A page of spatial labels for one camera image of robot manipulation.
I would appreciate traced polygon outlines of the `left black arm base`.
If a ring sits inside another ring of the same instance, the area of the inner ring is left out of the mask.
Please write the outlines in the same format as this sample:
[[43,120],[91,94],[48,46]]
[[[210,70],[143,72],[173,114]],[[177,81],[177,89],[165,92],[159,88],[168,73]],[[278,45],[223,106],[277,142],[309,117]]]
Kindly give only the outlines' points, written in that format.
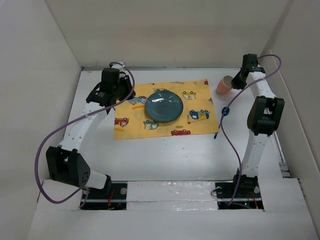
[[122,211],[127,209],[128,182],[113,181],[111,189],[104,194],[101,189],[89,188],[88,197],[86,191],[82,191],[80,200],[81,210],[107,210]]

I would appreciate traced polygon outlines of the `teal ceramic plate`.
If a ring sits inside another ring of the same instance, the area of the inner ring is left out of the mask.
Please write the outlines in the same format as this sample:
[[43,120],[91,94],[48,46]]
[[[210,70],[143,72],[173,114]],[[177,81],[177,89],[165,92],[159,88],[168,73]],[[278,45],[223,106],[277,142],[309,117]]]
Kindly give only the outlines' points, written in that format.
[[159,123],[170,123],[177,120],[184,110],[182,99],[172,91],[156,91],[145,103],[145,113]]

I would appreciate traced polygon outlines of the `blue metal spoon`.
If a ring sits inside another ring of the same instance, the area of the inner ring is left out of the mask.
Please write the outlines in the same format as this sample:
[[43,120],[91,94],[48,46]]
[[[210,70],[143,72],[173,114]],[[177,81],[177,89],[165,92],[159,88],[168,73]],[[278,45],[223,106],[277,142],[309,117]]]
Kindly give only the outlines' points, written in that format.
[[219,125],[218,125],[218,130],[221,128],[221,125],[222,125],[222,120],[225,116],[227,116],[230,112],[230,109],[229,107],[225,106],[222,111],[221,111],[221,119],[219,121]]

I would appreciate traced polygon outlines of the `pink ceramic mug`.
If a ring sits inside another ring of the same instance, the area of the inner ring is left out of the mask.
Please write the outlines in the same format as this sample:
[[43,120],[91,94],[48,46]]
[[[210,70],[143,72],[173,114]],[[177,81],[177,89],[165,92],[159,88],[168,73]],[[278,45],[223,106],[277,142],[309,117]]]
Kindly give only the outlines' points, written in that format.
[[229,93],[232,89],[232,80],[233,77],[226,75],[224,76],[218,83],[217,87],[216,87],[216,93],[218,95],[226,95],[227,93]]

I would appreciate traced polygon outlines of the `yellow car-print cloth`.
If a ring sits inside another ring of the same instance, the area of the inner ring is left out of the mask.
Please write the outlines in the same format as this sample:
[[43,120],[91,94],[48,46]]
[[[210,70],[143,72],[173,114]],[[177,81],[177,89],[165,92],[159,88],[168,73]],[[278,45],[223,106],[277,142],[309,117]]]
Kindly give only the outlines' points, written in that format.
[[[177,94],[183,103],[182,114],[174,121],[160,123],[145,111],[147,98],[161,92]],[[115,108],[114,139],[214,134],[219,131],[207,79],[137,84],[135,97]]]

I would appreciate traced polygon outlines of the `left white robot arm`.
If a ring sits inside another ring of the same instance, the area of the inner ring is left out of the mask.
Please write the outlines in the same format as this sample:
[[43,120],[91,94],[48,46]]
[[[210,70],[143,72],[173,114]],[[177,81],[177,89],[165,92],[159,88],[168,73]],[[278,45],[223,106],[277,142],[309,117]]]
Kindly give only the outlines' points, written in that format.
[[50,179],[78,188],[93,188],[100,198],[111,194],[110,176],[92,170],[83,155],[97,127],[116,104],[135,96],[133,75],[122,63],[101,72],[100,82],[85,100],[82,115],[56,147],[49,147],[46,160]]

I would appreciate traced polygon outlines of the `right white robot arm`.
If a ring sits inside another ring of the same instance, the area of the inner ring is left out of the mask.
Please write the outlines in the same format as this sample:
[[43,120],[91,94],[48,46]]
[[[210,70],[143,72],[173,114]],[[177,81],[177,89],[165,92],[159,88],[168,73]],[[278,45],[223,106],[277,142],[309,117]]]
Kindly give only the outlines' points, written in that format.
[[267,78],[276,72],[266,75],[258,59],[256,54],[245,54],[240,71],[231,81],[233,89],[242,93],[250,89],[255,97],[247,117],[248,144],[231,184],[231,191],[237,197],[243,197],[256,186],[263,150],[270,136],[278,129],[285,106],[285,100],[276,97],[267,82]]

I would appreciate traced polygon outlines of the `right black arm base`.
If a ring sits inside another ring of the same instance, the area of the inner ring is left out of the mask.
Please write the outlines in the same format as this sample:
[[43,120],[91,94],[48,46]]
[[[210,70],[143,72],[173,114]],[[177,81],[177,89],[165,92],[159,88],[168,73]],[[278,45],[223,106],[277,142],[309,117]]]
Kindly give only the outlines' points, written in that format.
[[258,177],[241,175],[239,170],[231,181],[215,182],[210,194],[220,210],[264,209]]

